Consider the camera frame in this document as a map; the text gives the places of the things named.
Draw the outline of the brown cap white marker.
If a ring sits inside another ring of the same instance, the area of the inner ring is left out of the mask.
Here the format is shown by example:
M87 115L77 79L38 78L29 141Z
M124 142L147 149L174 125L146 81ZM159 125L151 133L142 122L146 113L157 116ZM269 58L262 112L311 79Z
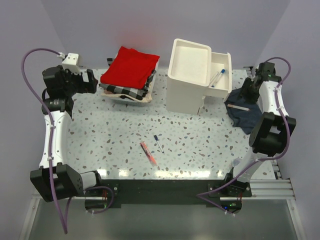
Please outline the brown cap white marker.
M247 107L237 106L237 105L233 105L233 104L228 104L227 107L232 108L232 109L241 110L241 111L246 111L246 112L250 111L250 109Z

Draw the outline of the blue cap white marker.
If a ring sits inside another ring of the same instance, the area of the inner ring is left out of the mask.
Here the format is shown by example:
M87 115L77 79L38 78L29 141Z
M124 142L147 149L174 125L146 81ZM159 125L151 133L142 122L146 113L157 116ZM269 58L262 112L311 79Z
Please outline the blue cap white marker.
M213 82L213 85L211 87L214 87L218 82L219 80L221 79L221 77L224 75L225 73L225 69L223 68L222 70L220 71L217 71L219 72L219 75L215 78L214 82Z

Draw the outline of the small clear plastic cup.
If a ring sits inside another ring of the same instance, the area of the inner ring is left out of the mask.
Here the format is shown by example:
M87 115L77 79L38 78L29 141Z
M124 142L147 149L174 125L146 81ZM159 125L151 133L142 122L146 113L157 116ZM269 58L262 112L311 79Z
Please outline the small clear plastic cup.
M236 158L232 161L232 167L236 167L237 165L239 165L241 163L242 159L241 158Z

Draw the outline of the pink cap marker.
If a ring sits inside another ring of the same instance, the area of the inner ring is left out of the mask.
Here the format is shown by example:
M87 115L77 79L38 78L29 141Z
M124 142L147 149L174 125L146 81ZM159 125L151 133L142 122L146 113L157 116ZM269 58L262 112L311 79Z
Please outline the pink cap marker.
M211 77L210 82L209 82L209 87L211 87L211 86L213 85L213 82L214 82L214 80L216 79L216 77L219 75L219 73L220 73L220 72L217 71L217 72L215 73L215 75Z

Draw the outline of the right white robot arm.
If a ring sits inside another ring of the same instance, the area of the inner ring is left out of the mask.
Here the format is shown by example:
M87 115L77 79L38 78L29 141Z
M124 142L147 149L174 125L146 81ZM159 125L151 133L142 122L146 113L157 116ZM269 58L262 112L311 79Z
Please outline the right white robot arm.
M247 77L225 102L234 127L249 136L248 151L231 162L222 193L233 197L250 190L250 180L262 163L282 157L288 150L297 121L287 113L282 87L271 59L259 64L254 78Z

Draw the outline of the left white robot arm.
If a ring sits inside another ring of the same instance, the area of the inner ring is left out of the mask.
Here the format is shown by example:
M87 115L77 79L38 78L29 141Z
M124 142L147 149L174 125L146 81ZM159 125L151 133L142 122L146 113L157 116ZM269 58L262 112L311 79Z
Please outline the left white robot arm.
M82 73L72 73L62 65L42 72L46 85L41 96L45 141L39 168L30 172L30 180L46 202L78 197L84 190L92 196L99 196L104 190L96 170L79 173L67 161L67 133L74 107L72 98L76 93L94 94L97 91L98 80L94 72L87 69L86 73L87 81Z

